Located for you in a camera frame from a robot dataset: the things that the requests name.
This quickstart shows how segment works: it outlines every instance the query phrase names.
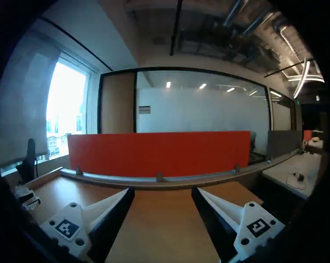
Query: ceiling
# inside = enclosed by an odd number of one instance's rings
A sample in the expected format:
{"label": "ceiling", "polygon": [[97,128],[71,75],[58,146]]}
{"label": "ceiling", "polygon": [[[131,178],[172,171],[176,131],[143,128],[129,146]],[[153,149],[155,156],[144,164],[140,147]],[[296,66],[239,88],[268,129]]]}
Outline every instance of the ceiling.
{"label": "ceiling", "polygon": [[[169,52],[176,7],[176,0],[128,0],[124,6],[140,35]],[[266,0],[184,0],[174,52],[232,61],[263,74],[312,59],[296,29]],[[300,75],[302,69],[299,64],[282,74]],[[309,74],[320,74],[314,62]]]}

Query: desk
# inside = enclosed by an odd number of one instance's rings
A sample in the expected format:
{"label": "desk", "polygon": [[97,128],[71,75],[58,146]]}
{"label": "desk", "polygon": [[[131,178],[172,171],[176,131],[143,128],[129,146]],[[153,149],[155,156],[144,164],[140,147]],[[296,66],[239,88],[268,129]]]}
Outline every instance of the desk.
{"label": "desk", "polygon": [[[214,195],[243,206],[262,201],[237,182],[203,187]],[[42,200],[30,211],[43,223],[72,201],[82,206],[100,201],[120,189],[71,179],[56,179],[35,189]],[[135,191],[135,198],[106,262],[218,262],[219,256],[191,198],[191,190]]]}
{"label": "desk", "polygon": [[[320,161],[321,155],[316,153],[297,154],[274,167],[264,170],[262,175],[301,198],[307,199],[315,187]],[[290,174],[294,172],[304,175],[305,178],[302,183],[298,183],[296,177]]]}
{"label": "desk", "polygon": [[309,146],[322,149],[323,148],[323,140],[319,140],[318,142],[314,142],[312,139],[308,142]]}

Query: gray privacy panel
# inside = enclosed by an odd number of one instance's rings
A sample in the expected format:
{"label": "gray privacy panel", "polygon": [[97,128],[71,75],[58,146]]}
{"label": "gray privacy panel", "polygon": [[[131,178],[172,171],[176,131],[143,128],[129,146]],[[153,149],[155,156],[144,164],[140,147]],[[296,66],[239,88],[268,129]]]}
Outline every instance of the gray privacy panel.
{"label": "gray privacy panel", "polygon": [[301,133],[302,131],[269,131],[266,157],[276,158],[300,148]]}

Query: exposed ductwork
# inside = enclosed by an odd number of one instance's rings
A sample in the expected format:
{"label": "exposed ductwork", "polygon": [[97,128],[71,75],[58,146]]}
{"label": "exposed ductwork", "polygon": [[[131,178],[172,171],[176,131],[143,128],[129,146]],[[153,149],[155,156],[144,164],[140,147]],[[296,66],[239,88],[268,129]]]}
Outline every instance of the exposed ductwork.
{"label": "exposed ductwork", "polygon": [[255,29],[265,23],[273,15],[272,7],[265,9],[242,33],[243,36],[247,36]]}
{"label": "exposed ductwork", "polygon": [[236,2],[230,8],[228,15],[226,16],[226,19],[223,23],[224,27],[228,28],[232,25],[233,19],[236,17],[237,14],[239,14],[239,12],[242,10],[242,8],[248,1],[249,0],[236,0]]}
{"label": "exposed ductwork", "polygon": [[280,36],[283,41],[288,45],[294,56],[298,59],[298,62],[302,62],[301,58],[299,57],[298,53],[295,51],[294,47],[288,41],[286,36],[283,34],[283,31],[289,26],[289,23],[285,17],[279,17],[273,25],[273,30],[275,33]]}

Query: desk divider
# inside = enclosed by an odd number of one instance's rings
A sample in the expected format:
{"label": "desk divider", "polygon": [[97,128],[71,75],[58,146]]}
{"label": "desk divider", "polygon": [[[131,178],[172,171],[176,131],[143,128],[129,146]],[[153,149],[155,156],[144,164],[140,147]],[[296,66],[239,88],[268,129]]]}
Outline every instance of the desk divider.
{"label": "desk divider", "polygon": [[312,131],[311,130],[305,130],[304,131],[304,140],[306,142],[310,141],[312,137]]}
{"label": "desk divider", "polygon": [[249,131],[68,135],[72,169],[125,177],[182,177],[246,167]]}

